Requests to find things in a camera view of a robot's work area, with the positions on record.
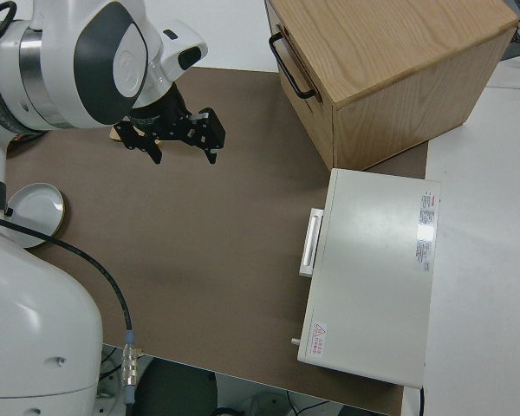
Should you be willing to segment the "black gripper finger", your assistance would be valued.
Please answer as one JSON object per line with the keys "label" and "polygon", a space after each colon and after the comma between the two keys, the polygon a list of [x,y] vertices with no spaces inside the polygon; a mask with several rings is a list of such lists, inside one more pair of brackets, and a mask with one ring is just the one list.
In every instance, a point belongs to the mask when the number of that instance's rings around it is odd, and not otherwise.
{"label": "black gripper finger", "polygon": [[210,164],[215,164],[217,154],[224,148],[226,132],[213,108],[207,107],[197,114],[190,114],[186,143],[205,153]]}
{"label": "black gripper finger", "polygon": [[155,164],[159,164],[162,159],[162,152],[153,138],[139,135],[129,121],[120,121],[114,125],[114,131],[120,137],[125,148],[129,150],[138,149],[147,153]]}

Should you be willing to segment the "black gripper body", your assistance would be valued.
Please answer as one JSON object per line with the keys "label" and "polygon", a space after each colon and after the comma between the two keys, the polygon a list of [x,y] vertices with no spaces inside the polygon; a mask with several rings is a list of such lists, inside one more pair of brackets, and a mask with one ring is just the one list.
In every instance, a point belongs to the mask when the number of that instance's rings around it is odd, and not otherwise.
{"label": "black gripper body", "polygon": [[176,83],[155,102],[144,107],[135,107],[129,113],[134,127],[156,140],[175,140],[178,125],[186,120],[190,112]]}

